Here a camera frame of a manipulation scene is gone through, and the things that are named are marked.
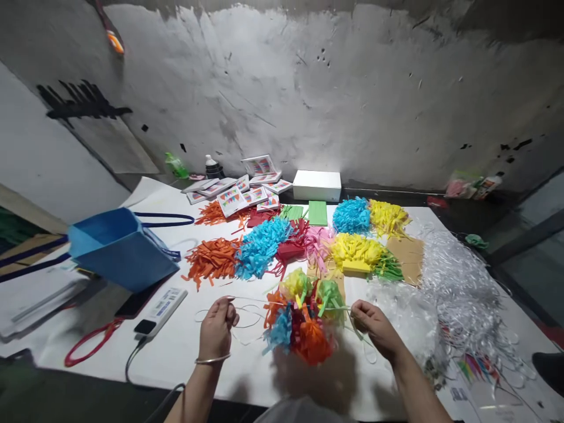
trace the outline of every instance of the person's left hand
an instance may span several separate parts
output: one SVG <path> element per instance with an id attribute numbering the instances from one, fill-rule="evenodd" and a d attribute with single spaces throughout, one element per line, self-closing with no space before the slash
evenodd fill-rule
<path id="1" fill-rule="evenodd" d="M 232 305 L 233 297 L 221 297 L 213 303 L 200 326 L 200 360 L 224 357 L 231 349 L 231 328 L 239 315 Z"/>

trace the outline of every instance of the printed packaging card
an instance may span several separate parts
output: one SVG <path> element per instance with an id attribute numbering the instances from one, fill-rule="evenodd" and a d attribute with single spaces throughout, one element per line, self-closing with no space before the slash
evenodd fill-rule
<path id="1" fill-rule="evenodd" d="M 263 187 L 279 195 L 292 188 L 292 184 L 284 179 L 280 179 L 277 183 L 264 184 Z"/>
<path id="2" fill-rule="evenodd" d="M 237 179 L 233 179 L 233 178 L 220 179 L 218 182 L 216 182 L 214 185 L 210 186 L 209 188 L 204 190 L 199 190 L 198 193 L 206 197 L 213 197 L 221 192 L 224 192 L 231 185 L 235 184 L 235 182 L 237 182 Z"/>
<path id="3" fill-rule="evenodd" d="M 250 191 L 243 193 L 243 197 L 249 206 L 254 206 L 255 204 L 268 200 L 266 190 L 262 187 L 251 188 Z"/>
<path id="4" fill-rule="evenodd" d="M 207 197 L 200 193 L 186 193 L 186 197 L 188 197 L 190 204 L 196 204 L 202 202 L 203 200 L 207 200 Z"/>
<path id="5" fill-rule="evenodd" d="M 262 184 L 267 184 L 267 183 L 276 183 L 280 180 L 281 176 L 282 176 L 282 172 L 267 173 L 267 174 L 255 176 L 254 178 L 252 178 L 249 181 L 249 183 L 251 185 L 262 185 Z"/>
<path id="6" fill-rule="evenodd" d="M 267 210 L 277 210 L 280 208 L 280 201 L 278 200 L 278 196 L 275 194 L 272 197 L 269 197 L 268 200 L 264 203 L 260 203 L 257 206 L 257 212 L 261 213 L 266 212 Z"/>
<path id="7" fill-rule="evenodd" d="M 277 173 L 278 170 L 274 166 L 270 155 L 251 157 L 241 160 L 247 168 L 247 173 L 252 176 L 258 176 L 266 173 Z"/>
<path id="8" fill-rule="evenodd" d="M 217 196 L 219 206 L 225 217 L 231 216 L 233 213 L 238 212 L 248 206 L 243 194 L 236 186 L 229 188 L 227 191 Z"/>
<path id="9" fill-rule="evenodd" d="M 237 186 L 237 188 L 239 188 L 239 191 L 241 191 L 242 193 L 244 193 L 245 191 L 248 191 L 251 186 L 249 183 L 249 176 L 248 175 L 244 175 L 242 177 L 240 177 L 239 179 L 237 179 L 237 182 L 235 184 Z"/>
<path id="10" fill-rule="evenodd" d="M 217 182 L 219 182 L 218 178 L 204 179 L 204 180 L 201 180 L 201 181 L 194 182 L 188 188 L 184 188 L 181 192 L 183 194 L 186 194 L 187 192 L 195 192 L 195 191 L 208 189 L 210 186 L 216 184 Z"/>

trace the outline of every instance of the silver bangle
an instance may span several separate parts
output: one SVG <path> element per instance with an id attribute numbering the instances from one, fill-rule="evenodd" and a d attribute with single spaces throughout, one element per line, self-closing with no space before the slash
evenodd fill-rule
<path id="1" fill-rule="evenodd" d="M 211 358 L 209 360 L 200 360 L 199 358 L 194 360 L 195 364 L 211 364 L 211 363 L 215 363 L 218 361 L 224 361 L 227 360 L 229 357 L 231 357 L 231 353 L 224 355 L 223 357 L 218 357 L 218 358 Z"/>

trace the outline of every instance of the bottle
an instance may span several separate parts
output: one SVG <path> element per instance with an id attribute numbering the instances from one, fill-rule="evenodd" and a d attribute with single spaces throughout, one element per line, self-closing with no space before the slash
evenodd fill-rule
<path id="1" fill-rule="evenodd" d="M 486 198 L 491 191 L 495 190 L 503 182 L 503 179 L 501 179 L 503 175 L 505 175 L 504 172 L 498 172 L 495 176 L 488 176 L 484 179 L 482 185 L 478 188 L 474 199 L 483 200 Z"/>
<path id="2" fill-rule="evenodd" d="M 182 162 L 178 157 L 174 157 L 170 153 L 165 153 L 166 160 L 164 161 L 166 166 L 170 169 L 176 179 L 187 179 L 188 170 L 184 167 Z"/>
<path id="3" fill-rule="evenodd" d="M 208 179 L 223 179 L 223 168 L 210 155 L 206 155 L 206 175 Z"/>

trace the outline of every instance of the clothing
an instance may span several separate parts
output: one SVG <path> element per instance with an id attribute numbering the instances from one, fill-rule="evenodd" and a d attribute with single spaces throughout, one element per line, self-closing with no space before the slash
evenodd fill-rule
<path id="1" fill-rule="evenodd" d="M 310 397 L 287 398 L 274 404 L 254 423 L 353 423 L 349 417 L 317 405 Z"/>

